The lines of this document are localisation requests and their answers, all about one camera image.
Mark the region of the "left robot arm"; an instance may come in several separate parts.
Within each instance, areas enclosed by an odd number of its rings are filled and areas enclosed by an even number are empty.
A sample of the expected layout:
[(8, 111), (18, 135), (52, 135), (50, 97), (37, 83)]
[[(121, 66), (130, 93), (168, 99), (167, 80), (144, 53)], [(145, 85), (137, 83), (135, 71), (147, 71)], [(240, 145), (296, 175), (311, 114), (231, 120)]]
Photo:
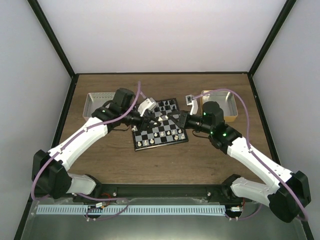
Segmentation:
[(59, 199), (65, 194), (85, 195), (91, 202), (102, 196), (99, 181), (89, 174), (71, 174), (74, 162), (96, 141), (105, 137), (121, 124), (147, 130), (160, 125), (150, 112), (156, 107), (153, 98), (145, 97), (136, 105), (140, 91), (133, 93), (119, 88), (113, 99), (96, 108), (86, 123), (67, 140), (47, 152), (39, 150), (33, 156), (31, 197), (36, 199), (35, 189), (40, 188), (46, 197)]

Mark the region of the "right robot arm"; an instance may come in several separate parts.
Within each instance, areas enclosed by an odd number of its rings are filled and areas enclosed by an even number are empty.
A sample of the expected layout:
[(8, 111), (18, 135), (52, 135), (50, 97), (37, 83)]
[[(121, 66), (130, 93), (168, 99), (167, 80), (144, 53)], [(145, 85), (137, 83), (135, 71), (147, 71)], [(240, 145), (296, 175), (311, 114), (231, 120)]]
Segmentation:
[(179, 128), (205, 133), (212, 146), (236, 159), (263, 182), (253, 182), (233, 175), (230, 184), (222, 188), (223, 198), (229, 202), (246, 198), (269, 207), (285, 223), (299, 215), (306, 216), (305, 207), (311, 202), (307, 176), (282, 167), (253, 147), (240, 132), (225, 123), (224, 112), (215, 101), (204, 103), (202, 115), (188, 111), (168, 114)]

